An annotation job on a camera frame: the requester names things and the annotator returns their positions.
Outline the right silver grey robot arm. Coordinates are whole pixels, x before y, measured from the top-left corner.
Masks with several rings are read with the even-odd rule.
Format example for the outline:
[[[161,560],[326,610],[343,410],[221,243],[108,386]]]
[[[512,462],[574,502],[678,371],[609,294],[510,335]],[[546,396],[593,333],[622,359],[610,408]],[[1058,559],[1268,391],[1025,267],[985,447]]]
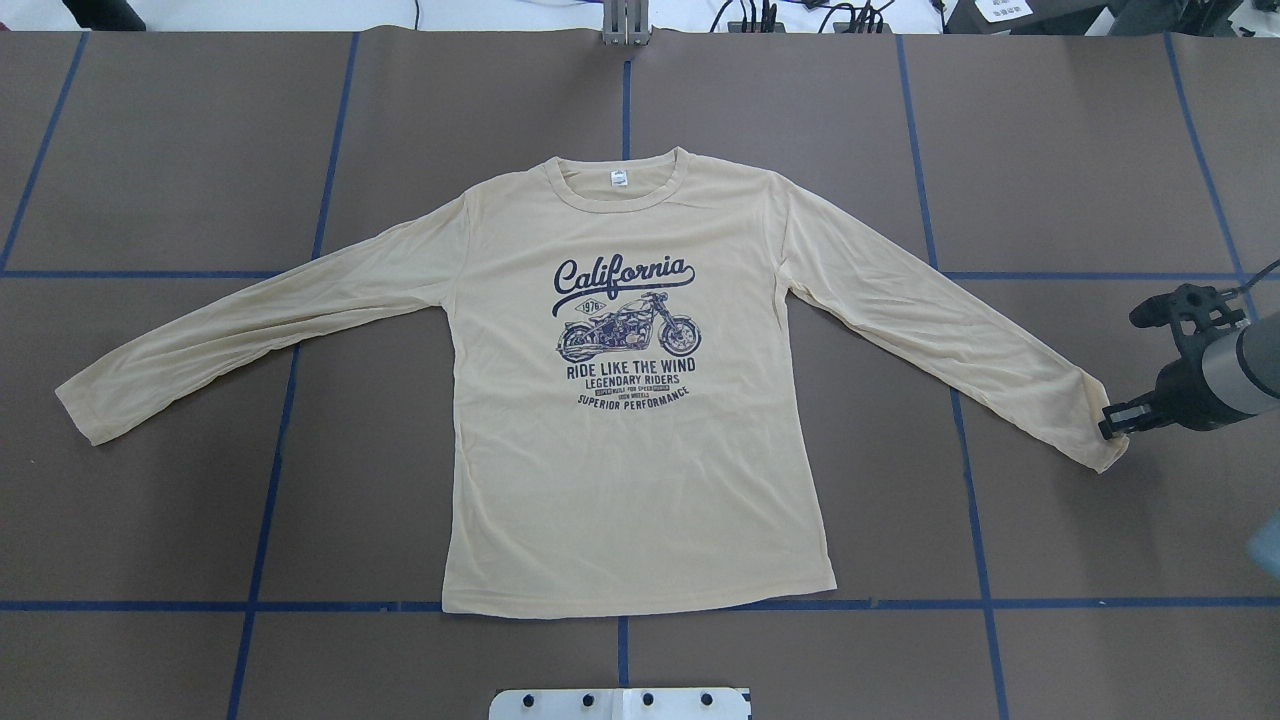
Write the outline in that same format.
[[[1105,439],[1169,425],[1215,430],[1279,406],[1279,314],[1211,340],[1164,366],[1155,388],[1103,409]]]

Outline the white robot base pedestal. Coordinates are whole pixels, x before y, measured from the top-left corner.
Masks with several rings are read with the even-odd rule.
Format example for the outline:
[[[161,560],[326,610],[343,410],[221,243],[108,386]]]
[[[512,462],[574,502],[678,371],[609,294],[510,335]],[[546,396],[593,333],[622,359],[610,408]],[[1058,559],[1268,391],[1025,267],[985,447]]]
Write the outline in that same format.
[[[508,689],[489,719],[751,719],[750,691],[732,687]]]

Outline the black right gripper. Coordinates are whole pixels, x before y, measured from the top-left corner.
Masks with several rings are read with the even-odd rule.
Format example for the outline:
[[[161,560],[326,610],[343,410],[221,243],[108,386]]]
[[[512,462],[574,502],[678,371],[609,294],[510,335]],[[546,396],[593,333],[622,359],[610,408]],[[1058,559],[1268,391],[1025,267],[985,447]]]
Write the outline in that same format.
[[[1187,360],[1176,360],[1158,373],[1155,400],[1139,396],[1110,405],[1103,409],[1098,428],[1107,441],[1170,425],[1215,430],[1219,428],[1217,410],[1217,398],[1201,375],[1201,369]]]

